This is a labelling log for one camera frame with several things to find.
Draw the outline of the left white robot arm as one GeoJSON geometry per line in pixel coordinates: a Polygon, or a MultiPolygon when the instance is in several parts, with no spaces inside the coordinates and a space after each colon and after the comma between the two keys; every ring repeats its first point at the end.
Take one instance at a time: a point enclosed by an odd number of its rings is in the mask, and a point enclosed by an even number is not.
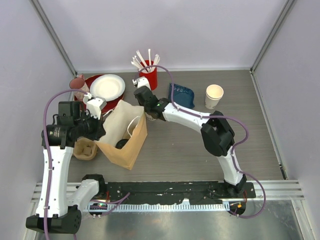
{"type": "Polygon", "coordinates": [[[35,214],[26,219],[26,228],[48,234],[76,234],[83,211],[90,200],[107,192],[101,174],[87,174],[80,186],[67,196],[70,161],[79,138],[97,141],[105,135],[102,109],[106,102],[93,98],[87,103],[61,101],[52,124],[41,133],[44,171],[35,214]]]}

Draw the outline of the brown paper bag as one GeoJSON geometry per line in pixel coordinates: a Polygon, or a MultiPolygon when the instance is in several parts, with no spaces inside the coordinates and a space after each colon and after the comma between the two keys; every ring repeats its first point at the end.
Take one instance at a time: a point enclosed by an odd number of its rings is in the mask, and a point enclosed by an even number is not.
{"type": "Polygon", "coordinates": [[[120,100],[105,118],[103,128],[106,134],[95,143],[111,163],[131,170],[148,135],[144,108],[120,100]],[[115,148],[122,139],[128,139],[126,145],[115,148]]]}

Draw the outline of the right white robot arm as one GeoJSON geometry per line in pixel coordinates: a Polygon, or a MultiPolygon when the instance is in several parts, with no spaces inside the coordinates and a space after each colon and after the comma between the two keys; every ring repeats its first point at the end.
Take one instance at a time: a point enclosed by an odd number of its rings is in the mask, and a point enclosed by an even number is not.
{"type": "Polygon", "coordinates": [[[205,113],[185,108],[167,98],[157,98],[146,86],[136,89],[134,97],[152,118],[200,133],[205,149],[217,157],[222,168],[226,193],[233,198],[243,193],[247,177],[235,154],[235,132],[221,112],[205,113]]]}

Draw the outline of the black lid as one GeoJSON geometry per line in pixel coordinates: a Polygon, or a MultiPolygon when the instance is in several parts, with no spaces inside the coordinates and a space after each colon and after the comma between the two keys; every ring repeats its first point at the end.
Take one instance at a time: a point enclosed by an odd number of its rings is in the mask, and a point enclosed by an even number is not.
{"type": "Polygon", "coordinates": [[[119,140],[116,143],[115,148],[121,150],[127,144],[128,141],[129,141],[129,139],[121,139],[121,140],[119,140]]]}

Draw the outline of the white paper cup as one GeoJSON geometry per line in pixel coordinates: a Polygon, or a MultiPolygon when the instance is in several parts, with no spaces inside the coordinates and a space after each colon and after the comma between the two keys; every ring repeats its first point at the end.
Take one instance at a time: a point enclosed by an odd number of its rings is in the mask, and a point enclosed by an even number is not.
{"type": "Polygon", "coordinates": [[[145,116],[146,116],[146,118],[147,118],[148,120],[150,120],[150,121],[155,121],[155,120],[157,120],[157,118],[154,118],[153,116],[151,116],[151,115],[148,114],[147,112],[145,113],[145,116]]]}

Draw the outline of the stack of paper cups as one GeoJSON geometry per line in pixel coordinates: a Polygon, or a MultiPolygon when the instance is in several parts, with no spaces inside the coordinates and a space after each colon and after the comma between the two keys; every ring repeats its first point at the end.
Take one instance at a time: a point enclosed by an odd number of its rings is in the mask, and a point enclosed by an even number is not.
{"type": "Polygon", "coordinates": [[[217,84],[209,85],[205,91],[205,107],[210,110],[214,109],[223,95],[224,90],[221,86],[217,84]]]}

